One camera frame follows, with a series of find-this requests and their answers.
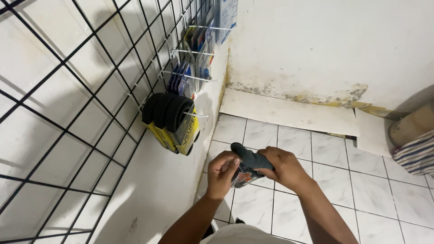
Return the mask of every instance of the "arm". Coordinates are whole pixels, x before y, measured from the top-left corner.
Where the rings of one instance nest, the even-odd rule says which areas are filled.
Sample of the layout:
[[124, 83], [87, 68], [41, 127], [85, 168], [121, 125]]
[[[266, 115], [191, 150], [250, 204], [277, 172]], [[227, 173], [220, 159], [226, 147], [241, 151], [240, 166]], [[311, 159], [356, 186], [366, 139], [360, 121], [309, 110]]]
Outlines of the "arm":
[[316, 181], [310, 178], [293, 153], [274, 147], [261, 149], [258, 153], [266, 156], [275, 168], [274, 171], [258, 171], [298, 195], [314, 244], [358, 243]]
[[233, 152], [220, 153], [208, 165], [208, 188], [184, 215], [163, 235], [158, 244], [198, 244], [229, 191], [230, 181], [240, 164]]

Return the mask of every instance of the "beige container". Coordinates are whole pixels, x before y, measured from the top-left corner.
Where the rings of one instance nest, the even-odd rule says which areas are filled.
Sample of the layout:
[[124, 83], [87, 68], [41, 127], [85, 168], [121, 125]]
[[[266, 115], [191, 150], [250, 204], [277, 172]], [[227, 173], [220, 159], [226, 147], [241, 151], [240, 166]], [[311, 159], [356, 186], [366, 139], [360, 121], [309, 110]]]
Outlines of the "beige container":
[[389, 138], [393, 145], [402, 147], [431, 130], [434, 130], [434, 101], [391, 125]]

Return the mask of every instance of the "metal grid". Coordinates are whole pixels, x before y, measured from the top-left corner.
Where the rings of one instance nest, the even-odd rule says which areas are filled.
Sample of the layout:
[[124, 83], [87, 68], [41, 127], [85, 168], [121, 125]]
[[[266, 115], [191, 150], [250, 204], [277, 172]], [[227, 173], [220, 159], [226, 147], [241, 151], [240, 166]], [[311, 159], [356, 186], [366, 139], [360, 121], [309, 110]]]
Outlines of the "metal grid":
[[[174, 0], [169, 0], [167, 3], [165, 3], [163, 6], [160, 6], [160, 2], [157, 1], [158, 3], [158, 9], [159, 9], [159, 13], [157, 14], [157, 16], [151, 21], [149, 22], [146, 14], [145, 14], [145, 10], [143, 8], [142, 2], [138, 1], [140, 3], [140, 7], [142, 10], [142, 13], [144, 15], [145, 21], [146, 21], [146, 30], [139, 36], [139, 38], [134, 42], [133, 38], [131, 37], [131, 34], [128, 30], [128, 27], [124, 21], [124, 18], [121, 15], [121, 10], [129, 3], [131, 2], [131, 0], [127, 0], [123, 5], [118, 6], [116, 1], [113, 0], [113, 3], [116, 7], [116, 11], [107, 19], [105, 20], [98, 28], [94, 29], [92, 27], [92, 24], [90, 23], [90, 21], [88, 20], [88, 18], [86, 17], [86, 15], [84, 14], [83, 10], [81, 9], [80, 5], [77, 3], [76, 0], [71, 0], [73, 2], [73, 4], [76, 6], [77, 10], [79, 11], [79, 13], [81, 14], [81, 16], [83, 17], [83, 19], [85, 20], [86, 24], [88, 25], [89, 29], [92, 31], [92, 34], [90, 36], [88, 36], [80, 45], [78, 45], [77, 48], [75, 48], [75, 50], [73, 50], [66, 58], [62, 59], [57, 53], [56, 51], [31, 27], [31, 25], [29, 23], [26, 22], [26, 20], [15, 10], [15, 8], [17, 6], [19, 6], [20, 4], [22, 4], [23, 2], [25, 2], [26, 0], [16, 0], [12, 3], [8, 3], [8, 1], [6, 0], [0, 0], [5, 7], [0, 9], [0, 15], [11, 12], [13, 13], [14, 16], [16, 16], [19, 21], [25, 25], [25, 27], [30, 30], [30, 32], [60, 61], [60, 64], [57, 65], [51, 72], [48, 73], [48, 75], [46, 75], [39, 83], [37, 83], [26, 95], [24, 95], [24, 97], [20, 100], [14, 98], [12, 95], [8, 94], [7, 92], [3, 91], [0, 89], [0, 94], [7, 97], [8, 99], [14, 101], [16, 104], [9, 109], [1, 118], [0, 118], [0, 123], [3, 123], [5, 121], [6, 118], [8, 118], [17, 108], [19, 108], [20, 106], [27, 109], [28, 111], [32, 112], [33, 114], [37, 115], [38, 117], [44, 119], [46, 122], [48, 122], [49, 124], [55, 126], [57, 129], [61, 130], [61, 134], [60, 136], [55, 140], [55, 142], [51, 145], [51, 147], [48, 149], [48, 151], [43, 155], [43, 157], [37, 162], [36, 166], [32, 169], [32, 171], [27, 175], [27, 177], [25, 178], [18, 178], [18, 177], [14, 177], [14, 176], [9, 176], [9, 175], [0, 175], [0, 178], [4, 178], [4, 179], [9, 179], [9, 180], [13, 180], [13, 181], [19, 181], [20, 184], [18, 186], [18, 188], [13, 192], [13, 194], [6, 200], [6, 202], [3, 204], [3, 206], [0, 208], [0, 216], [1, 214], [4, 212], [4, 210], [9, 206], [9, 204], [11, 203], [11, 201], [16, 197], [16, 195], [20, 192], [20, 190], [23, 188], [23, 186], [25, 184], [36, 184], [36, 185], [41, 185], [41, 186], [46, 186], [46, 187], [52, 187], [52, 188], [57, 188], [57, 189], [62, 189], [63, 193], [61, 195], [61, 197], [58, 199], [57, 203], [55, 204], [54, 208], [50, 211], [48, 217], [46, 218], [46, 220], [43, 222], [43, 224], [40, 226], [39, 231], [37, 232], [37, 234], [33, 237], [27, 237], [27, 238], [20, 238], [20, 239], [13, 239], [13, 240], [4, 240], [4, 241], [0, 241], [0, 244], [4, 244], [4, 243], [14, 243], [14, 242], [21, 242], [21, 241], [29, 241], [29, 243], [34, 243], [36, 240], [38, 239], [44, 239], [44, 238], [50, 238], [50, 237], [59, 237], [59, 236], [63, 236], [63, 240], [62, 240], [62, 244], [65, 242], [66, 238], [69, 235], [75, 235], [75, 234], [85, 234], [85, 233], [89, 233], [89, 236], [87, 238], [86, 243], [88, 243], [92, 237], [92, 234], [94, 233], [99, 221], [101, 220], [102, 215], [104, 214], [105, 209], [107, 208], [107, 205], [109, 204], [123, 174], [126, 171], [126, 168], [129, 165], [129, 162], [131, 161], [131, 158], [133, 157], [138, 144], [140, 143], [141, 139], [143, 138], [146, 129], [144, 130], [144, 132], [142, 133], [140, 139], [138, 141], [136, 141], [134, 139], [134, 137], [129, 133], [129, 129], [131, 128], [131, 126], [133, 125], [133, 123], [135, 122], [136, 118], [140, 115], [140, 113], [137, 113], [135, 115], [134, 120], [132, 121], [132, 123], [129, 125], [128, 128], [125, 128], [124, 126], [122, 126], [122, 124], [118, 121], [118, 119], [116, 118], [116, 116], [119, 114], [119, 112], [121, 111], [122, 107], [125, 105], [125, 103], [127, 102], [128, 99], [133, 99], [134, 102], [136, 103], [137, 106], [140, 106], [141, 101], [138, 101], [137, 98], [135, 97], [135, 95], [133, 94], [133, 91], [136, 89], [136, 86], [133, 86], [132, 88], [130, 88], [130, 86], [128, 85], [128, 83], [126, 82], [124, 76], [121, 73], [121, 70], [119, 69], [119, 66], [121, 65], [121, 63], [126, 59], [126, 57], [130, 54], [130, 52], [134, 51], [137, 54], [137, 57], [139, 59], [139, 62], [141, 64], [141, 67], [143, 69], [143, 73], [140, 75], [140, 78], [137, 80], [136, 84], [141, 81], [142, 77], [145, 76], [147, 79], [147, 82], [151, 88], [150, 93], [148, 94], [148, 96], [146, 98], [148, 98], [149, 96], [151, 96], [152, 94], [154, 94], [154, 88], [156, 87], [156, 85], [159, 82], [163, 82], [164, 86], [166, 87], [166, 82], [165, 82], [165, 78], [157, 78], [157, 80], [155, 80], [153, 83], [153, 85], [151, 84], [151, 81], [149, 80], [149, 77], [147, 75], [147, 71], [149, 68], [154, 69], [155, 67], [150, 67], [151, 65], [153, 65], [154, 61], [157, 61], [158, 63], [158, 68], [160, 70], [166, 70], [166, 68], [172, 70], [173, 69], [173, 64], [172, 62], [169, 60], [167, 61], [167, 63], [162, 66], [161, 63], [161, 59], [159, 56], [159, 52], [162, 50], [162, 48], [167, 45], [168, 46], [168, 38], [169, 36], [175, 32], [176, 33], [176, 49], [180, 48], [181, 45], [181, 39], [179, 37], [183, 37], [185, 30], [186, 30], [186, 25], [189, 24], [193, 24], [196, 20], [195, 18], [197, 18], [198, 16], [204, 16], [206, 15], [210, 9], [211, 9], [211, 0], [188, 0], [188, 4], [186, 6], [183, 6], [183, 1], [180, 0], [181, 3], [181, 8], [182, 8], [182, 14], [179, 16], [175, 16], [175, 12], [174, 12], [174, 6], [173, 6], [173, 1]], [[173, 14], [173, 20], [174, 20], [174, 27], [167, 32], [166, 31], [166, 26], [164, 24], [164, 19], [163, 19], [163, 14], [162, 12], [169, 6], [171, 5], [172, 8], [172, 14]], [[113, 60], [113, 58], [110, 56], [109, 52], [107, 51], [106, 47], [104, 46], [104, 44], [102, 43], [102, 41], [100, 40], [100, 38], [98, 37], [98, 31], [101, 30], [112, 18], [114, 18], [116, 15], [119, 15], [119, 17], [122, 20], [122, 23], [127, 31], [128, 37], [131, 41], [131, 43], [133, 44], [132, 47], [128, 50], [128, 52], [125, 54], [125, 56], [123, 56], [123, 58], [120, 60], [119, 63], [115, 63], [115, 61]], [[162, 25], [163, 25], [163, 29], [164, 29], [164, 42], [157, 47], [154, 43], [154, 38], [152, 37], [152, 33], [150, 31], [150, 26], [152, 26], [152, 24], [154, 22], [156, 22], [158, 19], [161, 19], [162, 21]], [[183, 27], [181, 30], [178, 30], [177, 26], [178, 23], [180, 21], [183, 21]], [[151, 41], [152, 41], [152, 45], [153, 45], [153, 49], [154, 49], [154, 55], [152, 57], [152, 62], [150, 62], [146, 67], [143, 65], [142, 60], [140, 59], [139, 53], [137, 51], [136, 45], [137, 43], [142, 39], [142, 37], [146, 34], [149, 33], [149, 36], [151, 37]], [[103, 83], [99, 86], [99, 88], [95, 91], [92, 92], [92, 90], [81, 80], [81, 78], [73, 71], [73, 69], [71, 69], [69, 67], [69, 65], [67, 65], [67, 62], [93, 37], [96, 37], [97, 41], [99, 42], [99, 44], [102, 46], [104, 52], [107, 54], [107, 56], [109, 57], [110, 61], [112, 62], [114, 68], [113, 70], [109, 73], [109, 75], [107, 76], [107, 78], [103, 81]], [[59, 125], [58, 123], [54, 122], [53, 120], [47, 118], [46, 116], [44, 116], [43, 114], [41, 114], [40, 112], [36, 111], [35, 109], [31, 108], [30, 106], [28, 106], [27, 104], [25, 104], [24, 102], [38, 89], [41, 87], [41, 85], [47, 81], [56, 71], [58, 71], [60, 68], [65, 67], [69, 72], [71, 72], [71, 74], [81, 83], [81, 85], [92, 95], [90, 97], [90, 99], [87, 101], [87, 103], [81, 108], [81, 110], [78, 112], [78, 114], [73, 118], [73, 120], [66, 126], [66, 127], [62, 127], [61, 125]], [[129, 94], [128, 96], [125, 96], [125, 99], [122, 103], [122, 105], [119, 107], [119, 109], [116, 111], [116, 113], [112, 114], [109, 109], [106, 107], [106, 105], [100, 100], [98, 99], [98, 97], [96, 96], [98, 94], [98, 92], [101, 90], [101, 88], [107, 83], [107, 81], [109, 80], [109, 78], [115, 73], [115, 71], [117, 71], [120, 74], [120, 77], [122, 78], [122, 81], [126, 84], [126, 87], [128, 88]], [[79, 116], [83, 113], [83, 111], [85, 110], [85, 108], [88, 106], [88, 104], [95, 100], [101, 107], [104, 108], [104, 110], [110, 115], [111, 120], [109, 122], [109, 124], [107, 125], [107, 127], [105, 128], [105, 130], [103, 131], [103, 133], [100, 135], [99, 139], [97, 140], [97, 142], [92, 145], [90, 143], [88, 143], [86, 140], [80, 138], [79, 136], [75, 135], [74, 133], [70, 132], [69, 129], [71, 128], [71, 126], [73, 125], [73, 123], [77, 120], [77, 118], [79, 118]], [[101, 139], [103, 138], [104, 134], [106, 133], [106, 131], [108, 130], [109, 126], [113, 123], [113, 121], [116, 121], [118, 125], [121, 126], [124, 135], [121, 138], [121, 141], [118, 143], [118, 145], [116, 146], [116, 149], [114, 150], [114, 152], [112, 153], [112, 156], [107, 155], [106, 153], [104, 153], [103, 151], [99, 150], [98, 148], [96, 148], [96, 146], [98, 145], [98, 143], [101, 141]], [[91, 148], [90, 153], [87, 155], [87, 157], [85, 158], [84, 162], [81, 164], [81, 166], [79, 167], [78, 171], [75, 173], [74, 177], [72, 178], [72, 180], [70, 181], [70, 183], [68, 184], [67, 187], [61, 186], [61, 185], [53, 185], [53, 184], [47, 184], [47, 183], [43, 183], [43, 182], [37, 182], [37, 181], [33, 181], [30, 180], [31, 176], [35, 173], [35, 171], [37, 170], [37, 168], [42, 164], [42, 162], [47, 158], [47, 156], [50, 154], [50, 152], [53, 150], [53, 148], [56, 146], [56, 144], [60, 141], [60, 139], [65, 136], [66, 134], [68, 134], [69, 136], [72, 136], [74, 138], [76, 138], [77, 140], [79, 140], [80, 142], [82, 142], [83, 144], [87, 145], [88, 147]], [[124, 140], [124, 138], [128, 136], [130, 139], [132, 139], [135, 143], [135, 147], [134, 150], [132, 151], [132, 154], [130, 155], [126, 165], [121, 164], [120, 162], [116, 161], [113, 157], [115, 155], [115, 153], [117, 152], [117, 150], [119, 149], [122, 141]], [[100, 154], [104, 155], [107, 159], [108, 162], [106, 163], [102, 173], [99, 175], [98, 180], [96, 181], [96, 183], [94, 184], [93, 188], [91, 191], [83, 191], [83, 190], [78, 190], [78, 189], [74, 189], [71, 188], [72, 183], [74, 182], [74, 180], [76, 179], [77, 175], [79, 174], [79, 172], [81, 171], [81, 169], [84, 167], [85, 163], [87, 162], [87, 160], [89, 159], [90, 155], [92, 154], [93, 151], [97, 151]], [[109, 164], [111, 162], [114, 162], [116, 164], [118, 164], [119, 166], [122, 167], [122, 172], [120, 174], [120, 177], [118, 178], [118, 180], [116, 181], [116, 184], [114, 186], [114, 188], [111, 191], [111, 194], [102, 194], [102, 193], [98, 193], [95, 192], [95, 188], [98, 185], [99, 181], [101, 180], [101, 178], [103, 177], [106, 169], [108, 168]], [[80, 210], [78, 211], [78, 214], [76, 215], [74, 221], [71, 223], [68, 231], [66, 233], [62, 233], [62, 234], [52, 234], [52, 235], [43, 235], [41, 236], [41, 232], [43, 231], [44, 227], [46, 226], [47, 222], [49, 221], [50, 217], [53, 215], [53, 213], [55, 212], [56, 208], [59, 206], [61, 200], [63, 199], [63, 197], [65, 196], [65, 194], [68, 191], [75, 191], [75, 192], [81, 192], [81, 193], [86, 193], [88, 194], [84, 204], [81, 206]], [[99, 214], [99, 217], [97, 219], [97, 221], [95, 222], [94, 226], [92, 229], [88, 229], [88, 230], [81, 230], [81, 231], [74, 231], [72, 232], [73, 226], [76, 223], [77, 219], [79, 218], [81, 212], [83, 211], [84, 207], [86, 206], [86, 203], [88, 202], [88, 200], [90, 199], [90, 197], [92, 195], [99, 195], [99, 196], [104, 196], [107, 197], [107, 201], [101, 211], [101, 213]]]

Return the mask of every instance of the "left hand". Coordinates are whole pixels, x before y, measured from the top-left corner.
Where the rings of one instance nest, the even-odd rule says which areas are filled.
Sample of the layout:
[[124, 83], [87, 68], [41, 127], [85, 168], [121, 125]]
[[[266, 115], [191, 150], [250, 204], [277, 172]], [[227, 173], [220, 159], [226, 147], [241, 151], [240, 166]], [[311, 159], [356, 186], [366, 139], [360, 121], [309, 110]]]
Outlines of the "left hand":
[[223, 151], [214, 158], [208, 165], [208, 188], [205, 196], [213, 200], [223, 200], [239, 165], [240, 158], [231, 151]]

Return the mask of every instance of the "white cardboard sheet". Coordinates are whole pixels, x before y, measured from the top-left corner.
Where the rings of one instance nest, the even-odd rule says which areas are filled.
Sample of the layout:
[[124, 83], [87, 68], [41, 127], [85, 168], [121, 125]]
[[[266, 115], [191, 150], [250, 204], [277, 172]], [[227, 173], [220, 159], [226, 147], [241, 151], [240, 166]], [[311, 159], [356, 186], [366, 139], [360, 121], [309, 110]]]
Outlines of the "white cardboard sheet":
[[395, 121], [383, 119], [375, 115], [355, 110], [360, 136], [357, 137], [357, 148], [385, 157], [391, 157], [394, 148], [388, 136], [388, 128]]
[[313, 131], [360, 136], [352, 109], [314, 105], [226, 89], [221, 113]]

